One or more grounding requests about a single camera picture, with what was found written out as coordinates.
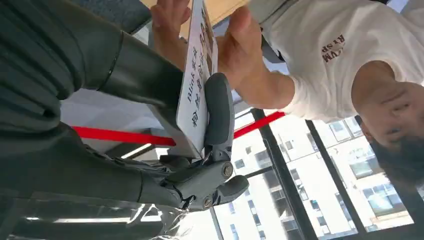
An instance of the wooden surface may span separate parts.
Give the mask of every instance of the wooden surface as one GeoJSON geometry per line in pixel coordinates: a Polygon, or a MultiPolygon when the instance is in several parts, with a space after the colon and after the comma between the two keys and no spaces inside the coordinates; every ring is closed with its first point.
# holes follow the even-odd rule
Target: wooden surface
{"type": "MultiPolygon", "coordinates": [[[[157,0],[140,0],[148,8],[156,4],[157,0]]],[[[215,25],[231,15],[237,8],[247,4],[249,0],[205,0],[206,8],[212,25],[215,25]]],[[[181,27],[181,36],[187,38],[190,20],[181,27]]]]}

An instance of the hand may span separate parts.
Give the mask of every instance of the hand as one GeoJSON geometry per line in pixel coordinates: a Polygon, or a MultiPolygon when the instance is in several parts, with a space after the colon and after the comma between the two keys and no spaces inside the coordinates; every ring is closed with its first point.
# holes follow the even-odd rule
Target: hand
{"type": "Polygon", "coordinates": [[[158,0],[150,9],[154,50],[184,71],[187,44],[180,39],[181,25],[191,16],[189,0],[158,0]]]}
{"type": "Polygon", "coordinates": [[[269,73],[262,58],[262,33],[246,6],[230,17],[225,36],[216,38],[218,71],[226,75],[231,87],[237,89],[247,78],[266,78],[269,73]]]}

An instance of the t-shirt logo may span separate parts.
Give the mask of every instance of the t-shirt logo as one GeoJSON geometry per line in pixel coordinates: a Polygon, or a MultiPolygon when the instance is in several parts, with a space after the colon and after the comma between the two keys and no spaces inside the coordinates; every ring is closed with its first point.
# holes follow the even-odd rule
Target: t-shirt logo
{"type": "Polygon", "coordinates": [[[322,59],[324,59],[325,63],[330,62],[331,60],[340,56],[343,52],[343,48],[345,47],[345,37],[341,34],[338,38],[336,38],[331,43],[324,46],[321,50],[322,59]]]}

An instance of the building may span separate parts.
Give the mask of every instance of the building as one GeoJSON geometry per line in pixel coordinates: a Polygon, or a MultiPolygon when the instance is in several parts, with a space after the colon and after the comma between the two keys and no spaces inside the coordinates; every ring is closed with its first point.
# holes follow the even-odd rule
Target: building
{"type": "MultiPolygon", "coordinates": [[[[238,127],[253,121],[249,115],[243,118],[238,119],[238,127]]],[[[355,119],[315,122],[315,126],[366,229],[412,224],[355,119]]],[[[325,240],[357,233],[305,122],[285,116],[271,123],[271,128],[317,236],[325,240]]],[[[258,131],[234,141],[232,159],[238,175],[272,166],[258,131]]],[[[301,239],[274,171],[249,182],[243,196],[215,208],[224,239],[301,239]]]]}

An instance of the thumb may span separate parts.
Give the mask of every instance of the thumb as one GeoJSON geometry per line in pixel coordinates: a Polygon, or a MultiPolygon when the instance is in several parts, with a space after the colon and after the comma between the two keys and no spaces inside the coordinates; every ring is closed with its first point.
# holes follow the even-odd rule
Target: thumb
{"type": "Polygon", "coordinates": [[[246,6],[239,7],[230,17],[227,34],[243,46],[244,42],[249,42],[253,24],[254,20],[249,9],[246,6]]]}

